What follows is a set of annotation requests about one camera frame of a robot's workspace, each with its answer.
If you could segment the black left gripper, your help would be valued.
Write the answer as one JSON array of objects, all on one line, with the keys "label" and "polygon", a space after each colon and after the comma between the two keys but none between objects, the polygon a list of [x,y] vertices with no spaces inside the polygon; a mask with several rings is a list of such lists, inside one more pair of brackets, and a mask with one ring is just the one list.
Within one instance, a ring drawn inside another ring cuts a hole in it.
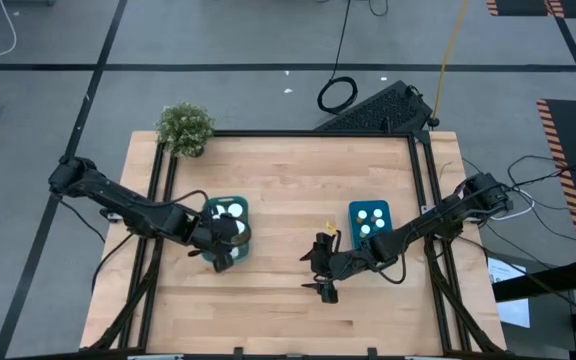
[{"label": "black left gripper", "polygon": [[193,232],[191,245],[194,249],[188,252],[187,256],[208,254],[214,270],[222,273],[234,265],[230,251],[243,244],[243,240],[234,218],[224,215],[218,220],[209,219],[207,225],[199,225]]}]

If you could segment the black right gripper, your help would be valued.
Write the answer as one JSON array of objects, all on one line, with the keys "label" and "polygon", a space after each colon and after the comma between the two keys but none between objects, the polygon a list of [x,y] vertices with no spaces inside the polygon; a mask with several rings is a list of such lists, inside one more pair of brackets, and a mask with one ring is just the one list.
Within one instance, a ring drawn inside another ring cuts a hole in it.
[{"label": "black right gripper", "polygon": [[353,256],[353,251],[339,251],[335,243],[339,243],[336,235],[317,233],[313,248],[300,258],[300,261],[312,261],[314,273],[314,283],[302,284],[302,287],[316,290],[326,304],[339,301],[334,282],[348,277],[346,272]]}]

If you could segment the teal plastic bin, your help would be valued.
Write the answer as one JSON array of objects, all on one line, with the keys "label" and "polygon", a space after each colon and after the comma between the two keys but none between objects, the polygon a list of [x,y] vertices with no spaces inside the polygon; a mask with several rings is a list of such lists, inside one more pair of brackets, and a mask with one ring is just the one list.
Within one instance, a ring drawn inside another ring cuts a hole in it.
[{"label": "teal plastic bin", "polygon": [[[230,215],[228,213],[228,206],[231,203],[239,203],[243,207],[243,213],[240,217],[233,217],[232,215]],[[225,212],[221,215],[215,215],[214,214],[214,206],[215,205],[222,205],[225,208]],[[231,256],[235,263],[243,261],[249,254],[249,251],[250,251],[249,241],[251,238],[251,229],[249,227],[249,212],[248,212],[249,205],[248,205],[247,200],[241,196],[230,196],[230,197],[226,196],[226,197],[210,198],[208,200],[207,204],[204,206],[203,210],[208,211],[214,220],[218,220],[223,215],[225,215],[226,217],[230,216],[230,217],[234,218],[236,221],[239,220],[246,225],[245,232],[243,234],[240,234],[244,238],[243,244],[236,246],[240,250],[240,255],[236,258],[233,258]]]}]

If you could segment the blue plastic bin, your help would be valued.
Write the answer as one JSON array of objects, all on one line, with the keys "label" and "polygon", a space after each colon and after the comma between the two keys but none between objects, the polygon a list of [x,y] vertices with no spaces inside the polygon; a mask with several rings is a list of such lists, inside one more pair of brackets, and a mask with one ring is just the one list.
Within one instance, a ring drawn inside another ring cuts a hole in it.
[{"label": "blue plastic bin", "polygon": [[[381,218],[373,216],[373,211],[375,209],[382,210],[383,216]],[[360,219],[358,217],[358,212],[360,210],[365,210],[367,212],[367,217],[365,219]],[[352,246],[356,250],[361,248],[361,242],[363,240],[377,235],[378,233],[385,233],[393,230],[389,205],[385,200],[351,202],[348,206],[348,219]],[[385,221],[383,228],[378,228],[376,226],[375,222],[377,219],[383,219]],[[368,225],[371,228],[370,233],[365,237],[360,236],[360,228],[362,225]]]}]

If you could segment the small green potted plant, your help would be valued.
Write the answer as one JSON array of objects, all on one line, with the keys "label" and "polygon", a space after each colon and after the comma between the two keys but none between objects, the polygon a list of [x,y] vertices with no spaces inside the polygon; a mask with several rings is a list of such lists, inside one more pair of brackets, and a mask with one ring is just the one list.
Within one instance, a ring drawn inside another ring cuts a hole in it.
[{"label": "small green potted plant", "polygon": [[207,109],[179,103],[165,106],[156,123],[157,142],[172,157],[200,157],[214,135],[215,119]]}]

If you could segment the black perforated computer case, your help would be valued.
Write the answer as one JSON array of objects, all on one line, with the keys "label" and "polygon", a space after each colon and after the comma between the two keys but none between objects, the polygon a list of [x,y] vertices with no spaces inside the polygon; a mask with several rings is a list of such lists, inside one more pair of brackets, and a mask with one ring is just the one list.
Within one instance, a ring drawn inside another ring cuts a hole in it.
[{"label": "black perforated computer case", "polygon": [[413,85],[397,81],[316,128],[317,131],[413,132],[439,120]]}]

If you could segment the white paper sheet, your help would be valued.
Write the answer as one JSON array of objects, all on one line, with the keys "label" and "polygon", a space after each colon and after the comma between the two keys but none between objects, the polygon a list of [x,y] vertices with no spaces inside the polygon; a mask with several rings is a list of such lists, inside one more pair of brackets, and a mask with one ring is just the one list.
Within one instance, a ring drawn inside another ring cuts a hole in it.
[{"label": "white paper sheet", "polygon": [[[526,268],[507,264],[501,260],[489,257],[487,259],[489,278],[492,284],[522,276]],[[530,327],[529,300],[519,299],[497,302],[497,310],[503,323],[523,328]]]}]

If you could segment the black metal beam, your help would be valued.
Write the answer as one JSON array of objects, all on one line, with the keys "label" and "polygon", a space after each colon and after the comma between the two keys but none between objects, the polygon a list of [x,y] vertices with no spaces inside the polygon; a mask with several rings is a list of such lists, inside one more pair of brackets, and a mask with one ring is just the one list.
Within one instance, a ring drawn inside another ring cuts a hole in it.
[{"label": "black metal beam", "polygon": [[492,289],[498,302],[574,290],[576,289],[576,262],[495,282]]}]

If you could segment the narrow hazard striped floor mat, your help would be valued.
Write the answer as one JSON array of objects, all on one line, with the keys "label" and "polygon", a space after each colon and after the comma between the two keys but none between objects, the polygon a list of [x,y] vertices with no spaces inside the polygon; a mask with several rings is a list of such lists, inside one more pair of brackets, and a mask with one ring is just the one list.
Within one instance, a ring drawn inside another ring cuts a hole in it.
[{"label": "narrow hazard striped floor mat", "polygon": [[493,16],[551,16],[576,19],[576,0],[486,0]]}]

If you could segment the black aluminium table frame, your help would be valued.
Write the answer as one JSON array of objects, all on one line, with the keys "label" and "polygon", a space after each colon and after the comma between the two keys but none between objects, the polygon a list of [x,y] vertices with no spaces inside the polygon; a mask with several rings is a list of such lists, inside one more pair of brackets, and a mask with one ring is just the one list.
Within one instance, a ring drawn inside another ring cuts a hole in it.
[{"label": "black aluminium table frame", "polygon": [[244,197],[252,228],[248,257],[224,273],[162,245],[154,305],[137,309],[148,320],[150,352],[183,354],[438,355],[468,341],[453,313],[439,322],[421,242],[405,265],[365,272],[337,286],[328,305],[310,288],[305,253],[328,225],[350,231],[348,206],[385,200],[394,225],[464,179],[456,135],[410,137],[325,135],[303,131],[224,131],[203,156],[164,162],[172,192],[189,206],[205,196]]}]

